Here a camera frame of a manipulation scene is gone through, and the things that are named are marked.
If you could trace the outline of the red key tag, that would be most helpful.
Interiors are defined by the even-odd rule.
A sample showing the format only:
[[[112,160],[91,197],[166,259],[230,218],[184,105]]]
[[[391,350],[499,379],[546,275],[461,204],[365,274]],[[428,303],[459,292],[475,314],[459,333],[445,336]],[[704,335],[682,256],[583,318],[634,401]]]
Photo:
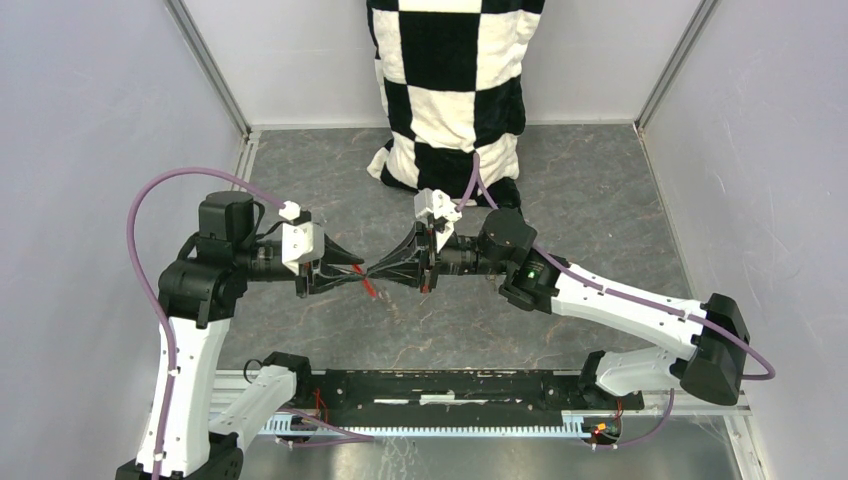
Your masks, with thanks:
[[[370,280],[366,277],[364,270],[359,265],[352,265],[352,270],[361,277],[361,282],[371,298],[377,298],[378,293]]]

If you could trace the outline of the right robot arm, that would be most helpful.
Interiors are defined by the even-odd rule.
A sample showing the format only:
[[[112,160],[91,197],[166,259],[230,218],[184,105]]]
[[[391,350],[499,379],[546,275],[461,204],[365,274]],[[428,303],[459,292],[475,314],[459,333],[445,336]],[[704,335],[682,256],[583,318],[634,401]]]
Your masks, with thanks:
[[[624,353],[593,352],[577,382],[580,400],[602,408],[642,390],[680,388],[711,404],[738,402],[750,334],[737,302],[653,294],[599,277],[534,246],[537,232],[514,209],[495,210],[476,236],[446,221],[417,221],[404,241],[366,270],[371,279],[435,289],[443,275],[495,275],[498,292],[528,312],[589,320],[648,342]]]

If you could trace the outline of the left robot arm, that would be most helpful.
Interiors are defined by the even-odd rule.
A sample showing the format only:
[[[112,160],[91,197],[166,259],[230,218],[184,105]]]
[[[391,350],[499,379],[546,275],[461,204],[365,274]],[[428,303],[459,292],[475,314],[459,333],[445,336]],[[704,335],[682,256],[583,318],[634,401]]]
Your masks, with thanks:
[[[136,457],[120,479],[236,479],[254,438],[285,403],[314,394],[307,358],[280,352],[220,414],[211,411],[217,364],[237,302],[252,282],[292,282],[298,296],[357,280],[361,259],[330,240],[309,212],[281,209],[279,239],[260,233],[263,206],[250,194],[209,194],[199,229],[162,272],[153,304],[161,317],[154,401]]]

